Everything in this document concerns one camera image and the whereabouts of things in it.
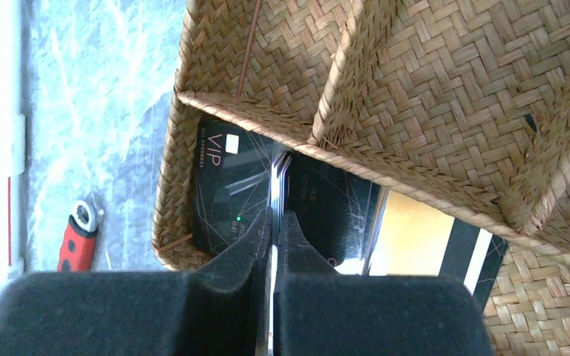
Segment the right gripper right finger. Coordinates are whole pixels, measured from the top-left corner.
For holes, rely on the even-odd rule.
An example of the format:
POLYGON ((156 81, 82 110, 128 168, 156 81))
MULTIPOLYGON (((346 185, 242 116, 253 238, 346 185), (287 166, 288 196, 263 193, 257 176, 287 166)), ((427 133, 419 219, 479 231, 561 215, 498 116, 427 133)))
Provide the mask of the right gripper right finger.
POLYGON ((278 236, 276 355, 491 355, 482 315, 449 277, 338 273, 287 211, 278 236))

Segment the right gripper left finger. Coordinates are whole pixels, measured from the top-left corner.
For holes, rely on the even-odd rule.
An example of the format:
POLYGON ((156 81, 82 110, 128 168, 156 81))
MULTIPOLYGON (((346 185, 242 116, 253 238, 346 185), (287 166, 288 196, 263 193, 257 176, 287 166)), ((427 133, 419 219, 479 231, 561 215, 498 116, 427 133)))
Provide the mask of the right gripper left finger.
POLYGON ((196 271, 35 273, 0 294, 0 355, 267 355, 263 210, 196 271))

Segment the brown woven divided tray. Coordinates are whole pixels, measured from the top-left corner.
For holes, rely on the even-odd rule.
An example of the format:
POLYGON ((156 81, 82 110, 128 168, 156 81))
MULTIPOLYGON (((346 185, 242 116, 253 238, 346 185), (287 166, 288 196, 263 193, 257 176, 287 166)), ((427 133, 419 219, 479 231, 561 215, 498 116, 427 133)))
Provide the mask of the brown woven divided tray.
POLYGON ((189 245, 209 113, 512 244, 498 355, 570 355, 570 1, 190 1, 152 245, 189 245))

